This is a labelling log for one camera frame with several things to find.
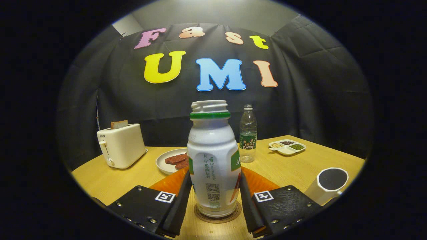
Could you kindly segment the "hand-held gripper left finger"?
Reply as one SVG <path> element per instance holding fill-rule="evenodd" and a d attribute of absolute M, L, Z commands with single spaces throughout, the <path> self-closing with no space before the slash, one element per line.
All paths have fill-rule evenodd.
<path fill-rule="evenodd" d="M 151 187 L 137 185 L 108 209 L 138 228 L 160 236 L 180 235 L 192 182 L 185 167 Z"/>

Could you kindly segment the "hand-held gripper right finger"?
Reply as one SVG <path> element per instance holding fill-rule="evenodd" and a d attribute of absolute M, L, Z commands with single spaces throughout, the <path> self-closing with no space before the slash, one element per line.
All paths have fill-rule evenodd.
<path fill-rule="evenodd" d="M 253 238 L 288 231 L 323 210 L 296 187 L 279 187 L 245 167 L 241 167 L 240 192 L 247 229 Z"/>

